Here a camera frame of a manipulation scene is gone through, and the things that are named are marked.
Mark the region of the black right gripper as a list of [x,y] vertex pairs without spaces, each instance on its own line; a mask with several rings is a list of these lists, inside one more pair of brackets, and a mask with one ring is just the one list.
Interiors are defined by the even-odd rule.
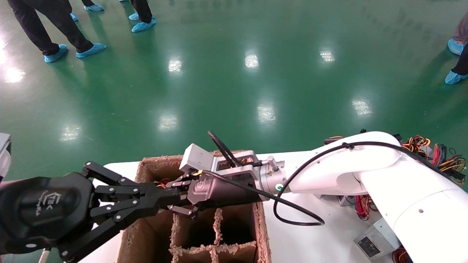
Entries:
[[166,188],[188,188],[187,200],[193,205],[169,205],[168,210],[189,218],[196,218],[199,212],[196,205],[245,205],[262,202],[261,196],[252,190],[234,186],[200,172],[184,173],[174,181],[168,182]]

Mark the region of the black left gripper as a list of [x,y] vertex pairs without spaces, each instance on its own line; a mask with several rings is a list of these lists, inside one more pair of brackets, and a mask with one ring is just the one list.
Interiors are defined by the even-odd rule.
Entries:
[[[181,201],[178,189],[136,183],[94,162],[82,175],[1,182],[1,254],[55,247],[63,261],[79,262],[138,219]],[[94,187],[89,178],[107,185]],[[91,209],[93,197],[117,203]]]

